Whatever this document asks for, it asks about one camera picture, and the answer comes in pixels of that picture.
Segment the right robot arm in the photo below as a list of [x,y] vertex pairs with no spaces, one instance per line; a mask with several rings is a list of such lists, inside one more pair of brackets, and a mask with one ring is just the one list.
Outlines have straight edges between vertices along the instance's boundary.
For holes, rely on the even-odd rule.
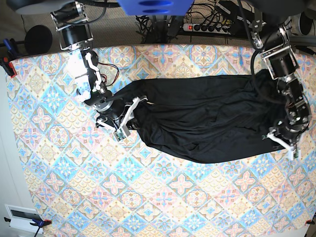
[[100,117],[98,124],[111,121],[114,127],[127,124],[133,118],[133,109],[109,90],[98,68],[98,56],[92,50],[93,35],[90,24],[101,19],[89,20],[85,6],[106,9],[119,7],[107,0],[8,0],[6,4],[21,15],[49,13],[59,34],[61,50],[69,53],[69,65],[77,84],[77,99],[94,108]]

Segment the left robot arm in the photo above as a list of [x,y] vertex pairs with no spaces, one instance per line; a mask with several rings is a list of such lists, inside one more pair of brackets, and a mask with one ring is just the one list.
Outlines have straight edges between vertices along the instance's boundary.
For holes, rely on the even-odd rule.
[[257,89],[265,100],[283,104],[286,112],[285,118],[270,128],[267,137],[289,145],[295,145],[308,130],[312,115],[303,86],[295,75],[299,64],[290,44],[285,21],[290,16],[304,12],[309,3],[308,0],[252,0],[250,4],[255,12],[254,19],[250,21],[245,16],[241,1],[238,1],[247,37],[255,50],[250,63],[253,84],[257,84],[254,60],[260,55],[271,78],[277,81],[279,94],[284,97],[283,100],[273,99]]

